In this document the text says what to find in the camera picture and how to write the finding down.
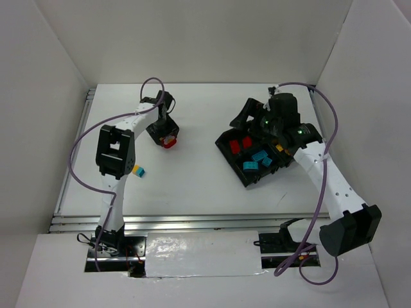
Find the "teal rounded lego brick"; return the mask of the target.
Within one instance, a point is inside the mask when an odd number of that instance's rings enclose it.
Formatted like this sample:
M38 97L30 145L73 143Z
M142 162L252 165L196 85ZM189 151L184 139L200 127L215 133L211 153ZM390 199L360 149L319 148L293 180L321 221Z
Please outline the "teal rounded lego brick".
M267 152L265 150L261 150L255 154L253 154L252 159L254 162L260 162L264 160L268 156Z

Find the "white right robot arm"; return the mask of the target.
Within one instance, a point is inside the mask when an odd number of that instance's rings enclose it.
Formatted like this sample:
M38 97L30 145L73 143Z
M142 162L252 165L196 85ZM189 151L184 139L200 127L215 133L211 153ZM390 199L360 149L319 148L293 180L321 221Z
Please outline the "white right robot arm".
M319 228L321 245L337 257L372 241L382 217L377 205L368 205L354 192L333 162L327 143L310 123L302 123L297 98L274 94L267 103L248 99L231 121L236 130L256 137L272 137L290 153L319 190L331 222Z

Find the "orange-yellow 2x4 lego brick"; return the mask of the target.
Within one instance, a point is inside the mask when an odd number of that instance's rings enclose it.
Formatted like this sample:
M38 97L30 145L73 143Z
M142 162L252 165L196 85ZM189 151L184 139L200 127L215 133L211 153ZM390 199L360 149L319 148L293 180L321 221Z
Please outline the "orange-yellow 2x4 lego brick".
M276 148L277 148L277 150L278 150L279 152L284 151L284 148L283 148L280 144L277 144L277 145L276 145Z

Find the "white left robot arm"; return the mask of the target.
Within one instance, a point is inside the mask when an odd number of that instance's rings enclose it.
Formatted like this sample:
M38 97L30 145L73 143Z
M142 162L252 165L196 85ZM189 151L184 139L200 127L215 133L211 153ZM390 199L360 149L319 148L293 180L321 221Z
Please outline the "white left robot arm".
M101 244L122 249L125 221L123 200L128 175L136 168L136 139L148 132L156 145L169 149L177 143L179 126L168 109L175 102L167 91L160 90L156 98L141 100L137 114L115 125L103 125L98 138L96 164L101 173L103 190L101 214L95 236Z

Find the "teal small square lego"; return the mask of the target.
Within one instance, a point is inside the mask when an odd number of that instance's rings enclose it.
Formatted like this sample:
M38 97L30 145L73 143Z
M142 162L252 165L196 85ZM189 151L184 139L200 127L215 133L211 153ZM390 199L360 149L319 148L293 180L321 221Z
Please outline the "teal small square lego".
M265 157L262 161L261 164L265 167L270 167L272 164L272 159L269 157Z

